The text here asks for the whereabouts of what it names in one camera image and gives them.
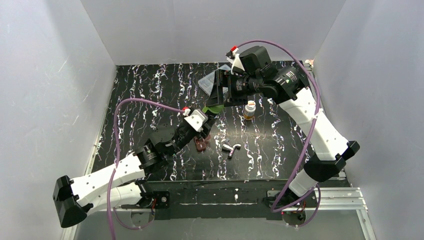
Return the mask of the red pill organizer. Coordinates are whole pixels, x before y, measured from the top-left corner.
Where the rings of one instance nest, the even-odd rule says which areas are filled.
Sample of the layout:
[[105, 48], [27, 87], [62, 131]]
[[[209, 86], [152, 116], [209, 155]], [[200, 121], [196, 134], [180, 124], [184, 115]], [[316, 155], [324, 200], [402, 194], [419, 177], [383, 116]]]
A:
[[198, 137], [194, 137], [194, 143], [195, 143], [195, 147], [196, 150], [200, 153], [200, 152], [204, 152], [207, 147], [210, 145], [210, 141], [211, 141], [211, 135], [209, 134], [206, 138], [198, 138]]

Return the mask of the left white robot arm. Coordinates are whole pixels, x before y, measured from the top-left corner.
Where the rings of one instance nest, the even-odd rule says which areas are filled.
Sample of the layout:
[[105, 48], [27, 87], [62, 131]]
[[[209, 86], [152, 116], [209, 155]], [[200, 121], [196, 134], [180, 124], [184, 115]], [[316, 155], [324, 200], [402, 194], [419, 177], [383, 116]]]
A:
[[150, 207], [164, 195], [153, 191], [145, 176], [168, 164], [194, 138], [205, 138], [216, 122], [210, 116], [199, 131], [184, 119], [178, 126], [167, 123], [154, 129], [141, 147], [114, 164], [96, 172], [70, 178], [64, 175], [56, 180], [53, 202], [62, 228], [81, 223], [89, 215], [122, 205]]

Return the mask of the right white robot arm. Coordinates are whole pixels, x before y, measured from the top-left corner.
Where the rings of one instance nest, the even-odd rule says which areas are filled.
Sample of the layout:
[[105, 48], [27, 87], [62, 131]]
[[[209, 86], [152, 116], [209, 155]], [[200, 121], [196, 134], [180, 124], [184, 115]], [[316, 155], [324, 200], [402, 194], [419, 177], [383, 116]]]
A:
[[217, 115], [224, 108], [246, 105], [248, 96], [261, 94], [284, 110], [306, 135], [304, 146], [314, 153], [303, 163], [302, 152], [289, 180], [274, 200], [273, 212], [291, 207], [305, 198], [318, 183], [338, 174], [348, 159], [360, 149], [355, 140], [343, 137], [321, 108], [320, 91], [305, 66], [277, 67], [272, 64], [264, 46], [253, 46], [239, 52], [234, 46], [226, 54], [231, 64], [228, 71], [218, 69], [203, 111]]

